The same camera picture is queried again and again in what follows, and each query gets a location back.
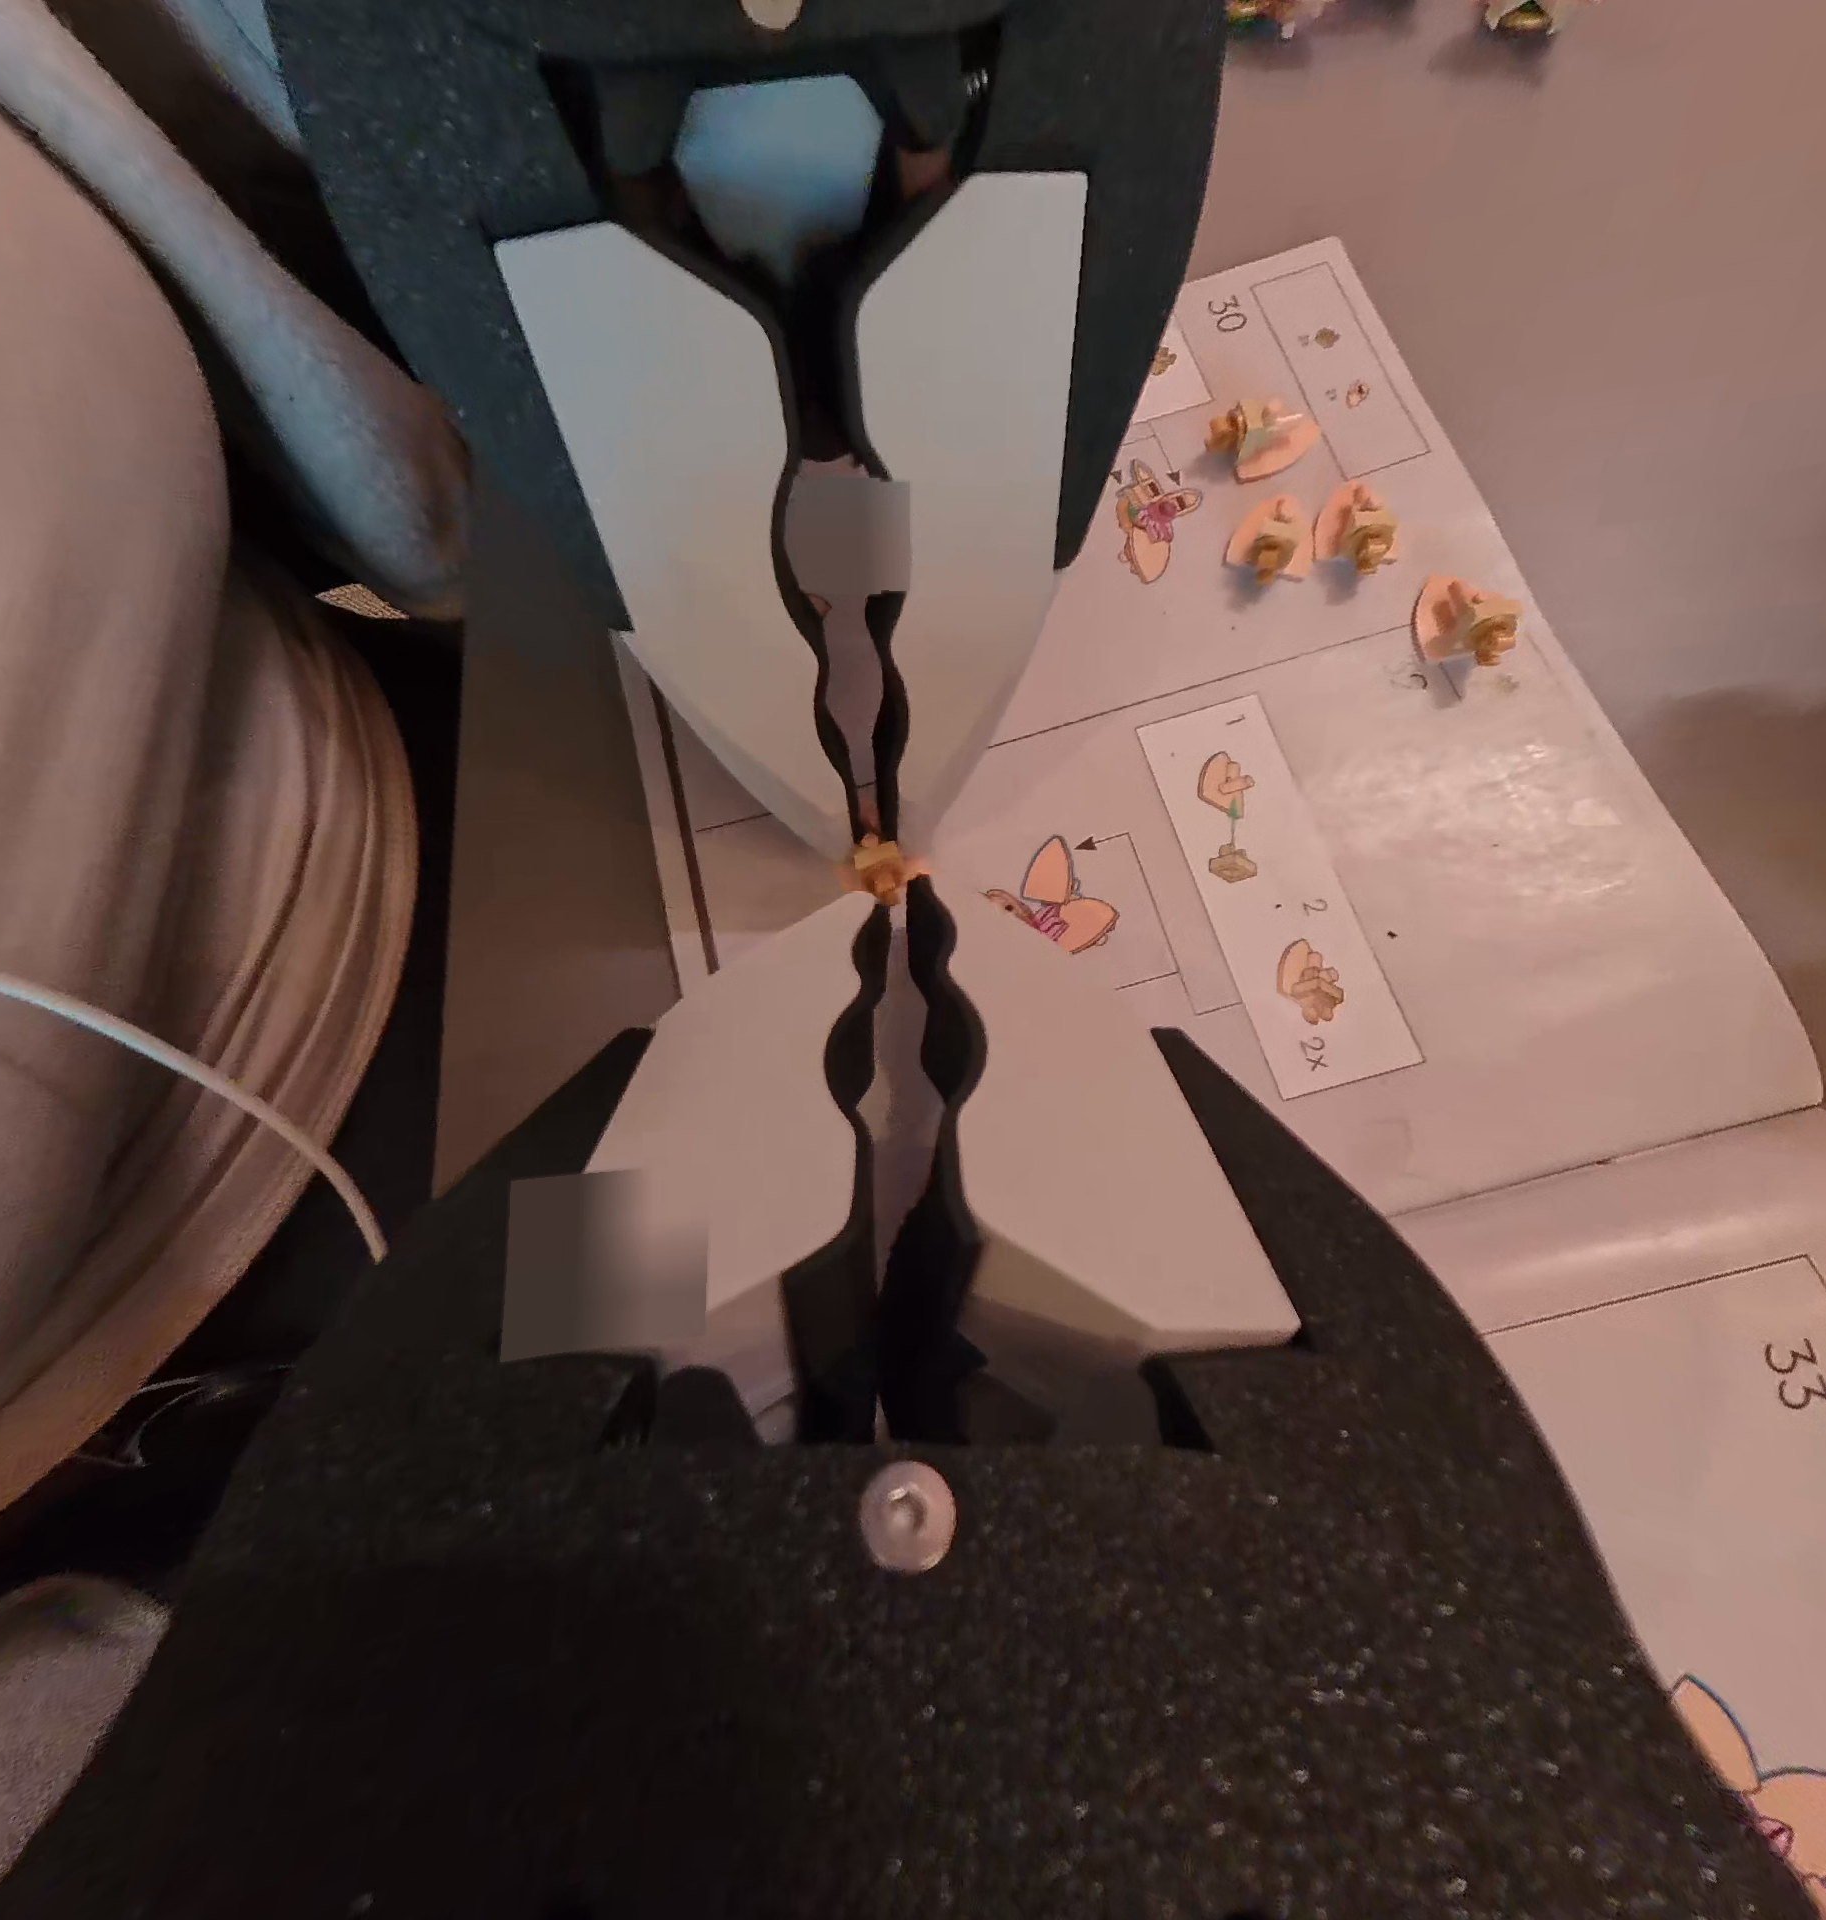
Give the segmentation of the grey cloth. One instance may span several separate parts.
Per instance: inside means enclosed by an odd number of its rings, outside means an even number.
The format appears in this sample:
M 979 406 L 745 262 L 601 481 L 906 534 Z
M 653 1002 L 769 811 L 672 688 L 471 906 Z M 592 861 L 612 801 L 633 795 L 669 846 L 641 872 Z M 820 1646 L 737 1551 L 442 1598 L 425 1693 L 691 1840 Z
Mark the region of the grey cloth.
M 0 1879 L 80 1779 L 170 1620 L 160 1598 L 97 1575 L 0 1597 Z

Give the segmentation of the beige desk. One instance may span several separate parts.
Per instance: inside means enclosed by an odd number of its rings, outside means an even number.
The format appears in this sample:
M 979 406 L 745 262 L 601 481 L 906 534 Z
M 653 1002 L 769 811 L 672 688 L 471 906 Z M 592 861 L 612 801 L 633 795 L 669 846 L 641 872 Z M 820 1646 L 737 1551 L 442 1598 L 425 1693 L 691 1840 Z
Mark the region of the beige desk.
M 1826 5 L 1337 5 L 1224 70 L 1189 276 L 1335 236 L 1826 1081 Z M 609 643 L 478 481 L 435 1187 L 676 974 Z

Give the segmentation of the tan toy brick petal piece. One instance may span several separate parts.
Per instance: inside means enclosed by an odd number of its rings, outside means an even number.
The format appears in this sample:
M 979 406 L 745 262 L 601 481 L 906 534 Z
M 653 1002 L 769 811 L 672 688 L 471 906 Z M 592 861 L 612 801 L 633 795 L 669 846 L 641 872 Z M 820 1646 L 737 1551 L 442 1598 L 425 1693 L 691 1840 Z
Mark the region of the tan toy brick petal piece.
M 1234 526 L 1222 557 L 1251 589 L 1306 583 L 1311 561 L 1310 514 L 1293 493 L 1261 500 Z
M 1420 660 L 1474 660 L 1493 666 L 1520 637 L 1523 605 L 1450 574 L 1420 581 L 1410 630 Z
M 1321 436 L 1321 421 L 1283 397 L 1243 397 L 1207 421 L 1205 450 L 1251 487 L 1293 467 Z
M 1399 516 L 1364 479 L 1341 481 L 1311 529 L 1311 560 L 1335 579 L 1369 579 L 1399 557 Z

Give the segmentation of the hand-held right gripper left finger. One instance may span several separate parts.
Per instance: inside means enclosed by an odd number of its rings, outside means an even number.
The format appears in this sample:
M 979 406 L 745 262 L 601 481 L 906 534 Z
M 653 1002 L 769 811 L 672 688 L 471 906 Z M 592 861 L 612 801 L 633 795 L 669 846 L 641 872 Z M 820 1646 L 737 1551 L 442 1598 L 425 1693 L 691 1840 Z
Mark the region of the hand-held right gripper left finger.
M 831 1091 L 828 1055 L 875 912 L 842 895 L 678 1001 L 589 1160 L 617 1208 L 601 1330 L 725 1373 L 756 1419 L 798 1406 L 783 1280 L 852 1216 L 857 1097 Z

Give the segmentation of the toy brick instruction booklet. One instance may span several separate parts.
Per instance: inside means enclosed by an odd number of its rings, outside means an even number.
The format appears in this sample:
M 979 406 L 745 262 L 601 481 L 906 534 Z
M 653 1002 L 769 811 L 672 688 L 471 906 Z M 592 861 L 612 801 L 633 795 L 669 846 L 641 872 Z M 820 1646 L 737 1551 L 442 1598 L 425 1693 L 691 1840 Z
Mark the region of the toy brick instruction booklet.
M 1321 441 L 1243 487 L 1205 428 Z M 1222 564 L 1293 493 L 1399 516 L 1369 579 Z M 1665 817 L 1334 238 L 1191 280 L 951 856 L 1404 1215 L 1546 1431 L 1671 1709 L 1826 1915 L 1826 1112 L 1763 954 Z M 1420 660 L 1429 574 L 1523 605 Z

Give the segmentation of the person's pale clothing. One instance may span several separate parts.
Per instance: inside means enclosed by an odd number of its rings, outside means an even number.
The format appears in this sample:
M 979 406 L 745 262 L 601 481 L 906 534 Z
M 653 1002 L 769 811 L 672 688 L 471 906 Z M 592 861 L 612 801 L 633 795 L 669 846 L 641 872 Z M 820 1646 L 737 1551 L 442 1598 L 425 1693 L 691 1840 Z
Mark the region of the person's pale clothing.
M 160 1037 L 325 1147 L 416 904 L 368 669 L 236 551 L 206 368 L 133 241 L 0 112 L 0 973 Z M 223 1097 L 0 996 L 0 1512 L 313 1181 Z

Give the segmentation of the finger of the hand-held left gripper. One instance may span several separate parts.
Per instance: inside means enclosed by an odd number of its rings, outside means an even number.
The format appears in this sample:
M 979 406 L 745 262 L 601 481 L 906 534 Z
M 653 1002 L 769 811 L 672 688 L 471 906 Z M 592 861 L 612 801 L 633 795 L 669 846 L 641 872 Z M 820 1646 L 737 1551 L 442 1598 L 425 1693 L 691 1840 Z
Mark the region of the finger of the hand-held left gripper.
M 1083 276 L 1083 174 L 979 174 L 904 240 L 852 328 L 867 454 L 902 488 L 906 574 L 882 650 L 876 796 L 927 854 L 1054 596 Z
M 845 866 L 866 827 L 828 614 L 785 541 L 799 419 L 774 299 L 622 223 L 503 238 L 493 260 L 633 656 L 756 804 Z

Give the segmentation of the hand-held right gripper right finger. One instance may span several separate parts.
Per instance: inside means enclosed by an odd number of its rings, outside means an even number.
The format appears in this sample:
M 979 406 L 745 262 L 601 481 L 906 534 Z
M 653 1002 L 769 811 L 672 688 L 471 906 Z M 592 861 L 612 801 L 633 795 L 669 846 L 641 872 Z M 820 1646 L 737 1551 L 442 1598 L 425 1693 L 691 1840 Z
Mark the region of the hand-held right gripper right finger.
M 1154 1359 L 1300 1317 L 1154 1032 L 991 900 L 906 895 L 940 1099 L 886 1261 L 889 1403 L 1147 1403 Z

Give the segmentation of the person's left forearm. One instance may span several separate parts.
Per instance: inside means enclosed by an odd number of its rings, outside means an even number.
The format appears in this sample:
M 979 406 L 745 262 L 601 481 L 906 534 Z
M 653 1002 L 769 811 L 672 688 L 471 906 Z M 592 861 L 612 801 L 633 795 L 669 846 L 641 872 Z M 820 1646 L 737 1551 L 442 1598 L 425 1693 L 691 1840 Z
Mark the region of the person's left forearm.
M 313 540 L 400 613 L 461 616 L 470 459 L 442 400 L 277 262 L 48 5 L 0 5 L 0 110 L 192 315 L 249 451 Z

